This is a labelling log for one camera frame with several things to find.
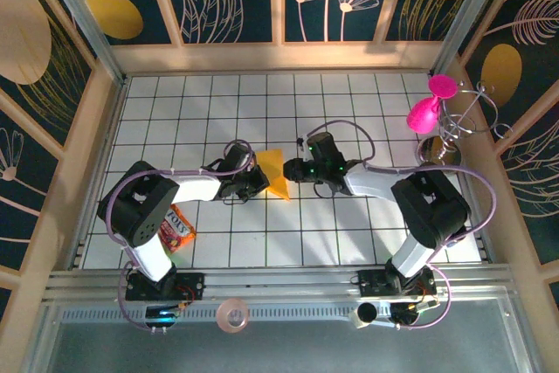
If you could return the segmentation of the yellow cloth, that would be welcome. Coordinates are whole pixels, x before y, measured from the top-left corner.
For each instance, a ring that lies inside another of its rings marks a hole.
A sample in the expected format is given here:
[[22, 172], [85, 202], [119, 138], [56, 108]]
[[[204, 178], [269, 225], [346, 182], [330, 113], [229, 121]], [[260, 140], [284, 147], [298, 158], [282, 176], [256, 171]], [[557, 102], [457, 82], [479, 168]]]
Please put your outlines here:
[[257, 163], [266, 175], [269, 186], [266, 190], [275, 195], [289, 201], [290, 196], [286, 184], [286, 178], [283, 173], [284, 156], [281, 149], [268, 149], [259, 151], [256, 154]]

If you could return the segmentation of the orange snack bag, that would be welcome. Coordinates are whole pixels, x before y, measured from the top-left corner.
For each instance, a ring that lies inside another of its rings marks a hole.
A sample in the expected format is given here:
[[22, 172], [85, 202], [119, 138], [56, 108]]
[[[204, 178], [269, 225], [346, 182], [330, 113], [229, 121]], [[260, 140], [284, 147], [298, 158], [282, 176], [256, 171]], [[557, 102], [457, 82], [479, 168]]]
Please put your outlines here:
[[158, 230], [159, 239], [170, 253], [186, 246], [197, 235], [194, 226], [183, 215], [179, 207], [172, 204], [165, 213]]

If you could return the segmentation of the pink plastic goblet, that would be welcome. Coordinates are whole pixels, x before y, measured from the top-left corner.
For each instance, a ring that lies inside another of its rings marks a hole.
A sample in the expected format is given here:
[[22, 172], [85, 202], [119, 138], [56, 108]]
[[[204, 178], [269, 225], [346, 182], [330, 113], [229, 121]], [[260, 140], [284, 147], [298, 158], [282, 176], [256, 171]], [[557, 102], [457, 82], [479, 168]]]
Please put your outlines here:
[[457, 82], [444, 74], [436, 74], [428, 81], [431, 97], [419, 101], [406, 118], [408, 127], [417, 134], [428, 134], [438, 123], [442, 100], [452, 98], [458, 91]]

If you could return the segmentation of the pink tape roll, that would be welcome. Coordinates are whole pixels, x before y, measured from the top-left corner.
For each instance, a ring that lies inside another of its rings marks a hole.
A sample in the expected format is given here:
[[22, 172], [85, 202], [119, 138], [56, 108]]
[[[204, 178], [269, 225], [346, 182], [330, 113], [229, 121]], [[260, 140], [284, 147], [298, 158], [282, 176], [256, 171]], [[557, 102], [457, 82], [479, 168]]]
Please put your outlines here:
[[249, 308], [243, 300], [237, 298], [225, 300], [217, 309], [216, 320], [217, 325], [225, 333], [238, 333], [248, 324]]

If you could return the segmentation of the white tape roll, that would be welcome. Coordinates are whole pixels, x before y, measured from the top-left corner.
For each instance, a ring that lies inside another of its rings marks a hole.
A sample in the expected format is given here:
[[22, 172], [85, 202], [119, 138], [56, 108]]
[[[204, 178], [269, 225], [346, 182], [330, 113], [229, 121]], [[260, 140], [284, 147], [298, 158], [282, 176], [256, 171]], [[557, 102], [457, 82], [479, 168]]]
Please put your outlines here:
[[356, 328], [366, 328], [376, 320], [377, 316], [376, 306], [369, 302], [363, 302], [349, 314], [349, 319]]

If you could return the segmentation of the left black controller box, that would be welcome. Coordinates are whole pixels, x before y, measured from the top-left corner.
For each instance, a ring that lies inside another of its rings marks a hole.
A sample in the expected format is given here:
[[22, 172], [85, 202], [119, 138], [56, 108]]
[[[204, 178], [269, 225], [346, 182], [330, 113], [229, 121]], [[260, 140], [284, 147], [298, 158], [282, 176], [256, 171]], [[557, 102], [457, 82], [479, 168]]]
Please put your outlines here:
[[170, 328], [176, 323], [180, 314], [177, 305], [148, 306], [145, 311], [145, 324], [149, 328]]

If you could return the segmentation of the black controller box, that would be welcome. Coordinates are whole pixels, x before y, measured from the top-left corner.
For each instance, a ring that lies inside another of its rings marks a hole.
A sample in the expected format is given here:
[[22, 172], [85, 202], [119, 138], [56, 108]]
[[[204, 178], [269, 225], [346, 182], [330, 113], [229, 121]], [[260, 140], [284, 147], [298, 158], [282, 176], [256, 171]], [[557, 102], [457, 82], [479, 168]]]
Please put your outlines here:
[[180, 314], [177, 305], [148, 306], [145, 311], [145, 324], [149, 328], [170, 328], [176, 323]]
[[420, 315], [428, 310], [438, 307], [437, 300], [420, 302], [395, 302], [390, 303], [389, 320], [396, 325], [396, 328], [407, 327], [408, 329], [424, 329], [432, 326], [435, 321], [418, 325]]

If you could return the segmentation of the right black controller box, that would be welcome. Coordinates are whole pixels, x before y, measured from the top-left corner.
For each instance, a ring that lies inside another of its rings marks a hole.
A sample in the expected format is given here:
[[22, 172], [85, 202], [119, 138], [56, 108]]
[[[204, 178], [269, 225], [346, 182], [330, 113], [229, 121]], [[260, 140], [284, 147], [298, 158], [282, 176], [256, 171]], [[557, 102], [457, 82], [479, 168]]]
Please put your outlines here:
[[396, 328], [407, 327], [408, 329], [424, 329], [432, 326], [435, 321], [418, 325], [420, 315], [428, 310], [438, 307], [437, 300], [420, 302], [395, 302], [390, 303], [389, 320], [396, 325]]

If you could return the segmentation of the grey metal panel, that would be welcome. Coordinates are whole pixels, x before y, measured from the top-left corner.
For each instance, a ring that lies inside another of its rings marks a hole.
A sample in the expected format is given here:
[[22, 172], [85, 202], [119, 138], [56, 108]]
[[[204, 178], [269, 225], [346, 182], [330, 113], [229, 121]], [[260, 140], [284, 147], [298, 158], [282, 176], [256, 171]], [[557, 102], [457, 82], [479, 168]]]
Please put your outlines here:
[[336, 320], [251, 320], [222, 331], [194, 306], [180, 329], [152, 335], [118, 308], [57, 306], [40, 321], [24, 373], [547, 373], [502, 299], [461, 300], [421, 330]]

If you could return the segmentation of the aluminium mounting rail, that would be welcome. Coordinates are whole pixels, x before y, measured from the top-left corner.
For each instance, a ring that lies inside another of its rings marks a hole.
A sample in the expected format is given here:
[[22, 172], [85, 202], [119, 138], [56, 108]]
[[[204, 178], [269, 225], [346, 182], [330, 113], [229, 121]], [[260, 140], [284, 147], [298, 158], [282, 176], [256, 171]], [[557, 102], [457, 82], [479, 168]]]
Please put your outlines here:
[[[203, 269], [204, 301], [239, 298], [251, 303], [359, 300], [359, 266], [295, 268]], [[510, 268], [505, 264], [451, 263], [438, 265], [459, 300], [490, 299], [515, 293]], [[50, 275], [44, 303], [112, 302], [116, 300], [121, 271], [72, 270]]]

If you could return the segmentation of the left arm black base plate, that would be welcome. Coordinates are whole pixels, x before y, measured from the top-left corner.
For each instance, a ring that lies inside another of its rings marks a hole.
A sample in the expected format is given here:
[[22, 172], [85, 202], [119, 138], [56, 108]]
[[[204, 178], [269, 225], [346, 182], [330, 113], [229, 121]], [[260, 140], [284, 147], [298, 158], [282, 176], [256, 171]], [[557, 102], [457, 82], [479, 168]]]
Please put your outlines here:
[[204, 292], [203, 273], [169, 273], [158, 282], [142, 273], [127, 277], [126, 301], [201, 300]]

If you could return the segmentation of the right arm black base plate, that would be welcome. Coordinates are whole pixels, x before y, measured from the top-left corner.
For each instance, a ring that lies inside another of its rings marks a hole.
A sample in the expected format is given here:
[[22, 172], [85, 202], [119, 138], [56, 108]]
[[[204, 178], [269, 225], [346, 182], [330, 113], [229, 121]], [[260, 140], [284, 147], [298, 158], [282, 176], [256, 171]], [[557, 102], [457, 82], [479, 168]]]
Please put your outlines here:
[[397, 271], [360, 270], [357, 285], [362, 297], [422, 297], [437, 293], [433, 271], [426, 266], [410, 278]]

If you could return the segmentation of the aluminium frame post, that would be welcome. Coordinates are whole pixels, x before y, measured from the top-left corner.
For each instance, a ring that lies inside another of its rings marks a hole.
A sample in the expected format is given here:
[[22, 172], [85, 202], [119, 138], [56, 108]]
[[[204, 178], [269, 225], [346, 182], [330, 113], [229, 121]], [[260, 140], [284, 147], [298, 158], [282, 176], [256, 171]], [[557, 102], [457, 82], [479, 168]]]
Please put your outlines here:
[[446, 73], [486, 2], [487, 0], [463, 1], [445, 35], [438, 56], [430, 69], [430, 75]]
[[76, 22], [84, 32], [87, 41], [97, 54], [101, 63], [106, 67], [112, 80], [118, 85], [123, 86], [125, 82], [124, 72], [118, 65], [117, 60], [108, 43], [105, 34], [96, 23], [91, 11], [86, 5], [85, 0], [63, 0], [70, 12], [76, 18]]

